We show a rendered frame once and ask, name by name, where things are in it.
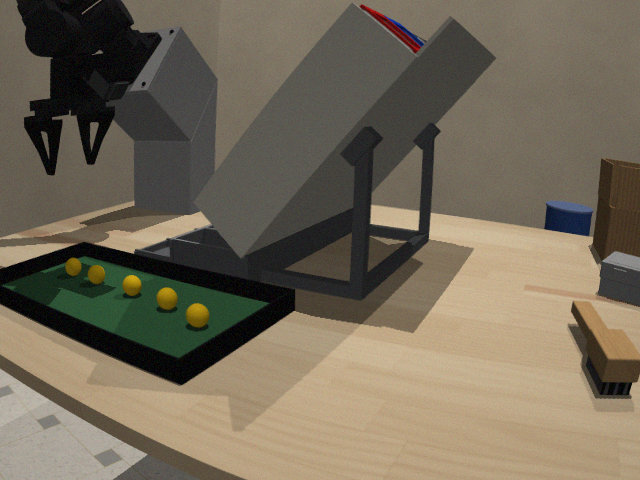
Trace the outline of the yellow marble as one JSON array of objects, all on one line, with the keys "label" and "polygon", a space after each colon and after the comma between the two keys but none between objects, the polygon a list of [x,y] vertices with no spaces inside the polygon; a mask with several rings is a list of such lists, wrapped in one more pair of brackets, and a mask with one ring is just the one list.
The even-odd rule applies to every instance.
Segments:
[{"label": "yellow marble", "polygon": [[88,270],[88,278],[94,284],[100,284],[105,279],[105,271],[99,265],[93,265]]},{"label": "yellow marble", "polygon": [[81,263],[76,258],[68,259],[66,264],[65,264],[66,272],[71,276],[78,275],[80,273],[80,271],[81,271],[81,268],[82,268],[81,267]]},{"label": "yellow marble", "polygon": [[192,304],[186,311],[186,319],[193,327],[203,327],[209,321],[209,311],[202,304]]},{"label": "yellow marble", "polygon": [[165,310],[173,309],[176,306],[177,302],[177,294],[171,288],[162,288],[157,294],[157,303],[161,308]]},{"label": "yellow marble", "polygon": [[122,287],[126,294],[135,296],[141,291],[142,284],[138,277],[129,275],[123,280]]}]

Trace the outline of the brown cardboard box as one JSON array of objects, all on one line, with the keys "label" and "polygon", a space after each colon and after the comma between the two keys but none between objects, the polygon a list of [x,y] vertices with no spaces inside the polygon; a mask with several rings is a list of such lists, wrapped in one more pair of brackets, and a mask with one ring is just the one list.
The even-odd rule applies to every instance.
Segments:
[{"label": "brown cardboard box", "polygon": [[615,251],[640,257],[639,168],[640,163],[601,158],[593,236],[601,261]]}]

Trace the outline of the green tray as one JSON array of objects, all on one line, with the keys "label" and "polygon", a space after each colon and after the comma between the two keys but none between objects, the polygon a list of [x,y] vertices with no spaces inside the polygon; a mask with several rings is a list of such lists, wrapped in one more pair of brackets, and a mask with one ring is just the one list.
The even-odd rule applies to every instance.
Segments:
[{"label": "green tray", "polygon": [[[72,257],[76,276],[65,269]],[[100,284],[88,279],[93,265]],[[135,296],[122,288],[129,275],[142,284]],[[170,310],[157,303],[166,287],[178,297]],[[209,311],[203,327],[186,319],[195,303]],[[0,269],[0,304],[183,385],[295,311],[295,289],[82,242]]]}]

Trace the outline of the blue square frame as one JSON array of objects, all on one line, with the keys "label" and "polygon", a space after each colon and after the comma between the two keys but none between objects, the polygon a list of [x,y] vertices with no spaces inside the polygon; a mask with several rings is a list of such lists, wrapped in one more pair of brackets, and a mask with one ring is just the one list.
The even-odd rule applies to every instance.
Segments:
[{"label": "blue square frame", "polygon": [[[385,17],[386,17],[386,16],[385,16]],[[390,19],[390,18],[388,18],[388,17],[386,17],[386,18],[387,18],[387,19],[389,19],[393,24],[395,24],[395,25],[396,25],[399,29],[401,29],[403,32],[405,31],[405,32],[407,33],[407,34],[406,34],[406,33],[404,32],[406,35],[408,35],[409,37],[411,36],[411,37],[414,39],[414,41],[415,41],[416,43],[418,42],[418,43],[421,45],[421,46],[420,46],[420,45],[417,43],[420,47],[422,47],[422,45],[424,45],[424,43],[422,43],[422,42],[421,42],[417,37],[415,37],[415,36],[414,36],[410,31],[408,31],[408,30],[407,30],[404,26],[402,26],[400,23],[398,23],[398,22],[396,22],[396,21],[394,21],[394,20],[392,20],[392,19]],[[411,38],[411,37],[410,37],[410,38]],[[411,38],[411,39],[412,39],[412,38]],[[412,39],[412,40],[413,40],[413,39]]]}]

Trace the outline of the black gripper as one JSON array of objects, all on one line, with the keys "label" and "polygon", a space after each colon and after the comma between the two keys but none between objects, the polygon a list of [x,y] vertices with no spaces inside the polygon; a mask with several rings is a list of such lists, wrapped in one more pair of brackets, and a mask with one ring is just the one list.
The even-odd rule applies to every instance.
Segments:
[{"label": "black gripper", "polygon": [[[62,58],[53,57],[53,59],[51,59],[50,99],[30,101],[30,111],[35,111],[35,116],[24,117],[24,128],[40,155],[47,175],[55,175],[63,124],[62,119],[52,120],[52,117],[69,115],[69,110],[71,110],[71,116],[77,117],[86,162],[88,165],[94,165],[101,143],[115,116],[115,106],[106,106],[106,102],[109,102],[109,100],[102,99],[98,94],[53,99],[53,61],[75,57],[78,57],[78,54],[72,54]],[[90,123],[88,122],[99,123],[92,152],[90,145]],[[48,136],[49,158],[41,131],[46,132]]]}]

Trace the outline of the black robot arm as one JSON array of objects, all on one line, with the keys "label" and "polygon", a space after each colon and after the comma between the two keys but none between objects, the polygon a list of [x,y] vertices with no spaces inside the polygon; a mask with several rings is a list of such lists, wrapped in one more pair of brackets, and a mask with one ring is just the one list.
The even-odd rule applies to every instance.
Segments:
[{"label": "black robot arm", "polygon": [[[157,32],[132,30],[133,18],[121,0],[101,0],[84,14],[99,0],[16,1],[30,52],[54,58],[78,54],[53,61],[53,99],[89,94],[121,99],[162,40]],[[104,53],[95,54],[99,50]]]}]

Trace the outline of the brown wire brush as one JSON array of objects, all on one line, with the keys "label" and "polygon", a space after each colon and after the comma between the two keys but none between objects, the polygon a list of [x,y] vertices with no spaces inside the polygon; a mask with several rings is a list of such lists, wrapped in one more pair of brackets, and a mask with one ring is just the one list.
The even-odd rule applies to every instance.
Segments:
[{"label": "brown wire brush", "polygon": [[573,301],[571,312],[588,340],[586,366],[599,394],[629,395],[640,375],[637,349],[622,329],[608,329],[590,302]]}]

